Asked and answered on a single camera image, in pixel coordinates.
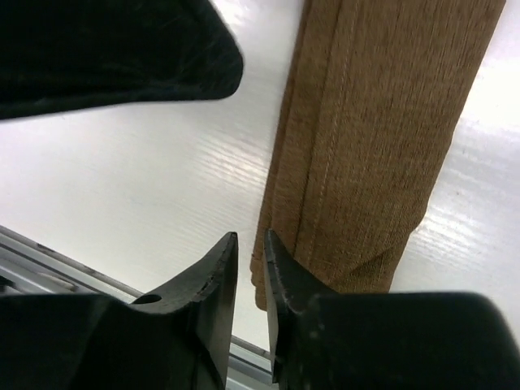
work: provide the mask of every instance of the brown curtain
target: brown curtain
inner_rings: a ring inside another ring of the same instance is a hole
[[[386,292],[423,218],[504,0],[307,0],[263,233],[340,293]]]

